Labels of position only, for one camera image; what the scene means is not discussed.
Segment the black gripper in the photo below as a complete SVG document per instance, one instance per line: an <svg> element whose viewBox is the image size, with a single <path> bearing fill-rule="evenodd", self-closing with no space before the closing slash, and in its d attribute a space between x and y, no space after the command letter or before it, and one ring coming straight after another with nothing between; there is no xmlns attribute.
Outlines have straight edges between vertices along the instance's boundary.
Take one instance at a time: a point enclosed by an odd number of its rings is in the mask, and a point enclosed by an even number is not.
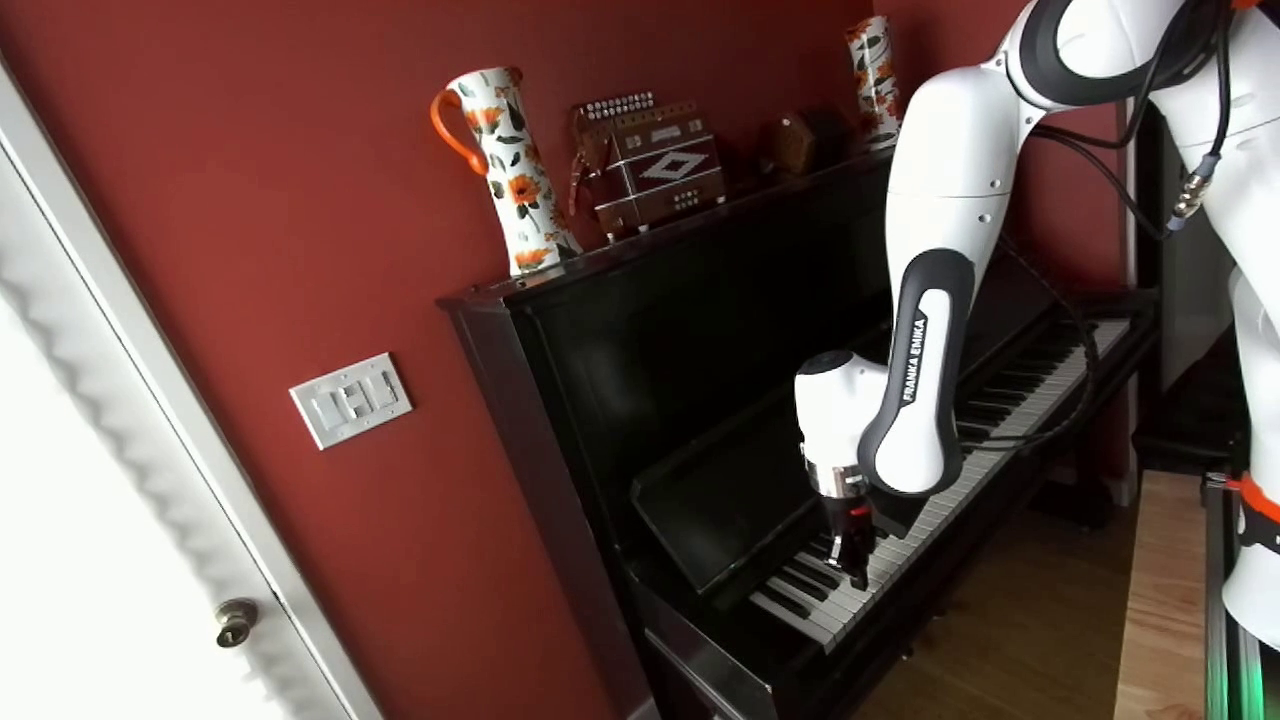
<svg viewBox="0 0 1280 720"><path fill-rule="evenodd" d="M816 470L811 471L826 522L830 522L830 556L842 559L842 572L852 588L867 592L867 556L878 547L873 499L857 470Z"/></svg>

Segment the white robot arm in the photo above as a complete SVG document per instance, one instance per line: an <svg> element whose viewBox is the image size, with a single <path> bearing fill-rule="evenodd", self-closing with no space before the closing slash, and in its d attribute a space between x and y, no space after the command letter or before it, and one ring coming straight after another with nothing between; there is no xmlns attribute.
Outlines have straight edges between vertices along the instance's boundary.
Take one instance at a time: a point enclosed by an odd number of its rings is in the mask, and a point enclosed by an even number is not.
<svg viewBox="0 0 1280 720"><path fill-rule="evenodd" d="M1240 556L1229 618L1280 650L1280 14L1276 0L1032 0L999 52L917 88L900 122L886 253L892 336L881 366L842 349L798 372L800 451L830 559L863 572L886 534L960 476L955 381L968 311L1004 230L1018 155L1067 110L1148 104L1187 168L1182 222L1232 256L1249 401Z"/></svg>

